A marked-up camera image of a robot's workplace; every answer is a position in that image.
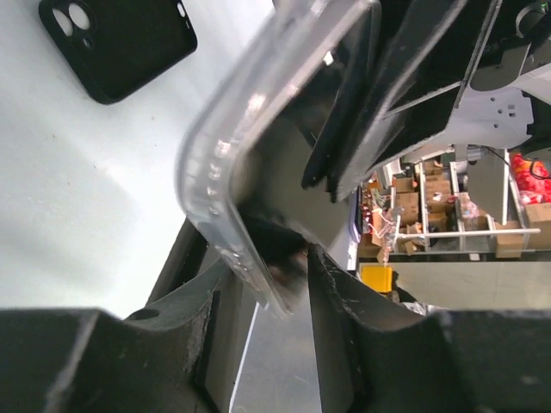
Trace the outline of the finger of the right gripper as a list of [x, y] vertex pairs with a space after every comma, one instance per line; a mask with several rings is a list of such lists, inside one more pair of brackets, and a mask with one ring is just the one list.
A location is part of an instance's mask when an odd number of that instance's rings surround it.
[[478, 66], [500, 1], [410, 1], [382, 63], [381, 83], [326, 178], [331, 201], [373, 170], [441, 132]]
[[301, 105], [313, 111], [303, 115], [300, 125], [313, 148], [301, 179], [304, 189], [318, 186], [334, 169], [369, 93], [381, 83], [384, 57], [411, 5], [376, 1], [331, 49], [335, 67], [318, 70], [301, 92]]

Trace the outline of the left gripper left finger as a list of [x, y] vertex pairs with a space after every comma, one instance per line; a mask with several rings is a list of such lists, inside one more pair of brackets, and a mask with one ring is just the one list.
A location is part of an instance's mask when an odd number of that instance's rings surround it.
[[1, 312], [3, 412], [216, 412], [197, 380], [216, 261], [119, 319], [97, 308]]

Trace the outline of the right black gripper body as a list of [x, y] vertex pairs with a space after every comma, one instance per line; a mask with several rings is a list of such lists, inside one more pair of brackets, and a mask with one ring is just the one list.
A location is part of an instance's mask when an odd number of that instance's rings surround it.
[[550, 2], [503, 1], [467, 87], [489, 92], [550, 65]]

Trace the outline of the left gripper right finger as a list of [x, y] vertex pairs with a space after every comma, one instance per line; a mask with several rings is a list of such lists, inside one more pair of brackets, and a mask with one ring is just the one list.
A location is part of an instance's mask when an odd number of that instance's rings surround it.
[[325, 412], [547, 412], [548, 311], [418, 315], [308, 251]]

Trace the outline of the clear magsafe phone case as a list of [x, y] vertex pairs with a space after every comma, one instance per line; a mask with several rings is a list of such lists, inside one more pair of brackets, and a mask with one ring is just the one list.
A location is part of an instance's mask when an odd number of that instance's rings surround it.
[[187, 219], [264, 308], [289, 314], [302, 293], [293, 240], [329, 245], [313, 207], [343, 223], [346, 206], [304, 191], [312, 149], [283, 109], [305, 91], [328, 52], [348, 34], [378, 25], [376, 1], [299, 1], [264, 23], [190, 129], [176, 169]]

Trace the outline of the white-edged black smartphone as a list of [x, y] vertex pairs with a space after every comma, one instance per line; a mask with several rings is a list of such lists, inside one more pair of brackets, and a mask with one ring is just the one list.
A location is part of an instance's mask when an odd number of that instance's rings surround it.
[[325, 179], [366, 89], [381, 27], [373, 1], [278, 114], [232, 180], [245, 227], [275, 290], [292, 303], [306, 288], [311, 243], [331, 246], [349, 218]]

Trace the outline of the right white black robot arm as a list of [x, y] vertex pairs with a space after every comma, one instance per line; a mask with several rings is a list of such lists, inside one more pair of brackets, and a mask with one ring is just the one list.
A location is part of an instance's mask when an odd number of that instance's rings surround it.
[[373, 1], [302, 186], [343, 200], [379, 168], [448, 146], [547, 158], [547, 1]]

